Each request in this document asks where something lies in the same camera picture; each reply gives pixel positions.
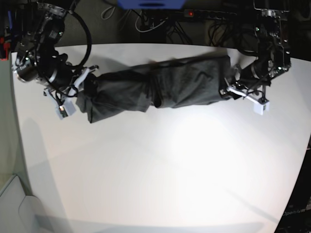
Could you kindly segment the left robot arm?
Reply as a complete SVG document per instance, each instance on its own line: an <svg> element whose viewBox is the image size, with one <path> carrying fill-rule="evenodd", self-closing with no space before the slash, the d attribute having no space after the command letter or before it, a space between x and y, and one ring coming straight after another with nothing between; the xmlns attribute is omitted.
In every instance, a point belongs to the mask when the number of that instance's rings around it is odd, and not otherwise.
<svg viewBox="0 0 311 233"><path fill-rule="evenodd" d="M232 42L243 55L255 61L242 68L235 65L228 83L229 92L248 97L260 92L291 67L287 0L237 0L237 17L232 25Z"/></svg>

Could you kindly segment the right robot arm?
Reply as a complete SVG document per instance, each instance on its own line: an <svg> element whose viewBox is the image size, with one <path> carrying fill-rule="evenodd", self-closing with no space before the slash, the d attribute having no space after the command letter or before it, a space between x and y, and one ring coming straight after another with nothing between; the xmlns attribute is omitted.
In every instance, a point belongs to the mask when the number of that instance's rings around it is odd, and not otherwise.
<svg viewBox="0 0 311 233"><path fill-rule="evenodd" d="M30 24L17 42L17 58L14 64L16 76L27 83L38 81L48 90L62 97L76 97L79 90L74 84L85 69L90 57L92 37L88 26L75 11L77 0L37 0L32 2ZM68 62L68 55L60 54L56 44L65 32L65 18L75 18L86 34L86 53L79 64Z"/></svg>

